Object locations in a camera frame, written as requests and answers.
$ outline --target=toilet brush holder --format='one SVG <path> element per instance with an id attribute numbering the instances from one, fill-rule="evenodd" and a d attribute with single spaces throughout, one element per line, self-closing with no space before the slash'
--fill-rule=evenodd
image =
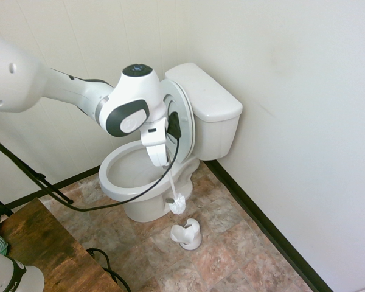
<path id="1" fill-rule="evenodd" d="M 199 247 L 202 239 L 199 222 L 190 218 L 184 227 L 173 225 L 170 230 L 170 238 L 174 242 L 178 242 L 182 248 L 193 251 Z"/>

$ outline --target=toilet bowl rim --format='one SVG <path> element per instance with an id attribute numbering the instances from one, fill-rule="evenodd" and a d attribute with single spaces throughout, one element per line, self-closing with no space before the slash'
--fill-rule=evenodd
<path id="1" fill-rule="evenodd" d="M 143 185 L 140 187 L 119 187 L 119 186 L 111 183 L 111 181 L 108 179 L 107 173 L 109 172 L 111 166 L 119 158 L 121 158 L 123 155 L 126 155 L 132 151 L 142 149 L 142 148 L 145 148 L 145 147 L 142 145 L 142 142 L 140 140 L 133 141 L 133 142 L 127 143 L 127 144 L 115 149 L 104 159 L 104 161 L 102 162 L 102 165 L 100 166 L 100 169 L 99 169 L 99 181 L 100 181 L 100 186 L 102 187 L 103 191 L 107 195 L 109 195 L 108 193 L 119 193 L 120 195 L 135 196 L 135 195 L 138 195 L 139 193 L 147 190 L 149 187 L 151 187 L 156 182 L 156 181 L 153 181 L 149 184 L 146 184 L 146 185 Z M 185 165 L 185 163 L 187 161 L 184 161 L 182 164 L 180 164 L 178 162 L 174 163 L 172 169 L 170 170 L 172 172 L 173 180 L 176 178 L 176 176 L 180 175 L 181 169 L 183 168 L 183 166 Z M 151 189 L 148 193 L 146 193 L 140 199 L 146 200 L 146 199 L 153 197 L 154 196 L 153 192 L 156 191 L 157 189 L 159 190 L 160 188 L 161 189 L 165 188 L 165 190 L 166 190 L 167 188 L 169 188 L 169 186 L 164 186 L 166 184 L 169 184 L 169 179 L 167 176 L 164 177 L 156 187 Z"/>

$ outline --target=toilet brush head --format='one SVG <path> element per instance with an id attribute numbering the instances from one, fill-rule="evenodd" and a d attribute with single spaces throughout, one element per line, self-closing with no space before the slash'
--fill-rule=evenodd
<path id="1" fill-rule="evenodd" d="M 181 214 L 185 211 L 185 197 L 182 194 L 178 194 L 177 200 L 174 200 L 172 204 L 169 204 L 169 208 L 173 214 Z"/>

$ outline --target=white robotic arm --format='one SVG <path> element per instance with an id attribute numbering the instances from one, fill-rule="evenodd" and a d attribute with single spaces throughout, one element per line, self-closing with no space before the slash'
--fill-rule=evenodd
<path id="1" fill-rule="evenodd" d="M 25 111 L 40 97 L 71 103 L 115 137 L 141 128 L 141 140 L 155 166 L 167 165 L 166 105 L 152 68 L 134 64 L 115 88 L 48 68 L 0 39 L 0 111 Z"/>

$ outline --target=white toilet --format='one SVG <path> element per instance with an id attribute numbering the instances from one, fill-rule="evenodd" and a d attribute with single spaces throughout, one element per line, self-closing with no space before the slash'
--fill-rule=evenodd
<path id="1" fill-rule="evenodd" d="M 193 63 L 182 64 L 165 73 L 161 82 L 168 115 L 178 112 L 181 139 L 172 169 L 176 192 L 187 200 L 192 194 L 192 173 L 200 160 L 225 156 L 237 129 L 242 104 L 213 78 Z M 171 156 L 176 141 L 167 138 Z M 155 167 L 141 141 L 119 147 L 109 154 L 99 170 L 103 192 L 116 201 L 128 200 L 147 190 L 165 172 Z M 140 198 L 123 205 L 129 218 L 153 221 L 169 209 L 166 198 L 173 198 L 168 176 Z"/>

